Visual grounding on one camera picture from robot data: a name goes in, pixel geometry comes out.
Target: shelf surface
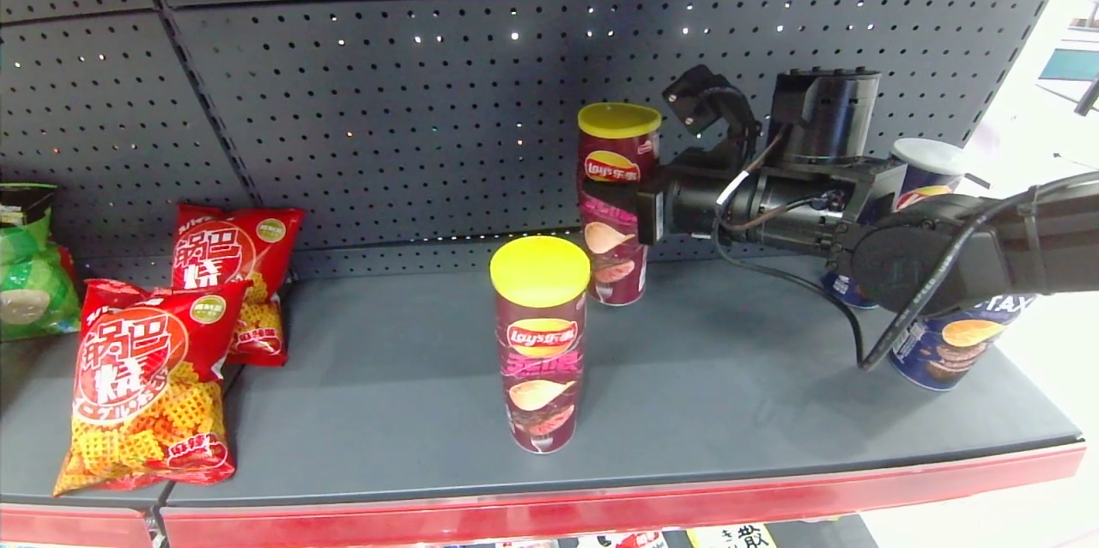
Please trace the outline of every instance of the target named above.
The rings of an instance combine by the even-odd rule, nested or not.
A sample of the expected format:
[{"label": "shelf surface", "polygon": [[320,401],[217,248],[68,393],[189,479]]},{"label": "shelf surface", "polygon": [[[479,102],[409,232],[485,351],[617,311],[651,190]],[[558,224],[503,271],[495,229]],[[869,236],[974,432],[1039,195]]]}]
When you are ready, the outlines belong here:
[{"label": "shelf surface", "polygon": [[0,347],[0,502],[148,508],[167,492],[168,482],[125,492],[81,490],[51,496],[69,446],[76,347],[75,334]]},{"label": "shelf surface", "polygon": [[[812,258],[755,258],[812,277]],[[511,440],[480,273],[301,282],[290,361],[244,369],[226,399],[234,478],[167,504],[377,502],[786,478],[1077,443],[1079,430],[992,349],[954,392],[859,372],[844,317],[722,262],[655,264],[636,305],[590,305],[573,441]],[[890,313],[861,314],[876,339]]]}]

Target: blue chip can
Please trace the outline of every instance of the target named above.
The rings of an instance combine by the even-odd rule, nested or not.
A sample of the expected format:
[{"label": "blue chip can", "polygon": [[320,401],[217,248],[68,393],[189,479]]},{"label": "blue chip can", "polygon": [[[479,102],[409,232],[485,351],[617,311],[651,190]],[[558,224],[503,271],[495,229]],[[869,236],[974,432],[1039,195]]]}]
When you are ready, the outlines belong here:
[{"label": "blue chip can", "polygon": [[875,302],[863,294],[855,280],[847,278],[846,275],[832,273],[831,270],[825,271],[824,277],[821,278],[821,286],[847,305],[857,306],[861,310],[870,310],[877,306]]},{"label": "blue chip can", "polygon": [[997,294],[947,316],[918,317],[890,349],[889,361],[921,388],[950,391],[1036,297]]},{"label": "blue chip can", "polygon": [[[895,211],[901,211],[904,206],[910,206],[910,204],[918,203],[923,199],[930,199],[932,195],[954,192],[958,183],[962,183],[962,177],[965,176],[965,150],[936,139],[901,137],[893,142],[889,157],[908,165]],[[858,222],[873,224],[877,220],[866,216]],[[875,302],[865,297],[858,284],[845,275],[828,271],[821,278],[821,286],[829,293],[832,293],[832,297],[840,299],[847,305],[864,310],[877,306]]]}]

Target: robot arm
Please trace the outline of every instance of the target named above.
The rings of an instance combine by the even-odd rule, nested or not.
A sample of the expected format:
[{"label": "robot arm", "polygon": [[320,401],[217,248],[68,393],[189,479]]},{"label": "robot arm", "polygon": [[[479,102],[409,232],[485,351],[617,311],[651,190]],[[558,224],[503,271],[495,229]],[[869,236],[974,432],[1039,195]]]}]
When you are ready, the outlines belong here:
[{"label": "robot arm", "polygon": [[890,212],[906,166],[862,156],[877,77],[864,69],[779,75],[769,125],[769,144],[777,146],[744,177],[745,157],[730,152],[750,149],[736,138],[751,136],[743,125],[755,119],[746,103],[718,104],[721,94],[700,94],[724,87],[696,67],[665,98],[691,128],[726,118],[737,126],[730,138],[711,152],[687,149],[644,183],[586,179],[584,190],[635,212],[641,243],[710,236],[719,226],[737,242],[820,255],[830,270],[858,279],[872,301],[898,313],[909,309],[963,231],[972,235],[923,314],[998,293],[1099,290],[1099,172],[1077,177],[1078,187],[1034,191],[1033,199],[975,228],[966,227],[970,220],[1000,201],[937,195]]}]

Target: red shelf edge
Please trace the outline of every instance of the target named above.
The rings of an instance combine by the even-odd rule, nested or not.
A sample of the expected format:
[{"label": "red shelf edge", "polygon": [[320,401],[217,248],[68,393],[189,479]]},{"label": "red shelf edge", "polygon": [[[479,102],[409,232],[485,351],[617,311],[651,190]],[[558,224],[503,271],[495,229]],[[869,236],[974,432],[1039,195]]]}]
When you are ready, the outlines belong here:
[{"label": "red shelf edge", "polygon": [[149,548],[145,516],[119,507],[0,504],[0,541]]},{"label": "red shelf edge", "polygon": [[1073,477],[1086,445],[896,469],[609,490],[278,507],[165,507],[173,548],[470,544],[809,519]]}]

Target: yellow lid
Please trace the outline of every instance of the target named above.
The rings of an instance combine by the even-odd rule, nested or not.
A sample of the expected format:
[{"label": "yellow lid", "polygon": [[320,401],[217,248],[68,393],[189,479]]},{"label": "yellow lid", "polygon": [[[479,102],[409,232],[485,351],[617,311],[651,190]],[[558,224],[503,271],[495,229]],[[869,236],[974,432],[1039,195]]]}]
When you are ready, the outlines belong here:
[{"label": "yellow lid", "polygon": [[507,243],[488,266],[492,286],[513,304],[554,306],[588,287],[591,264],[574,243],[557,236],[524,236]]},{"label": "yellow lid", "polygon": [[660,113],[634,103],[592,103],[576,116],[585,133],[608,139],[644,136],[660,126]]}]

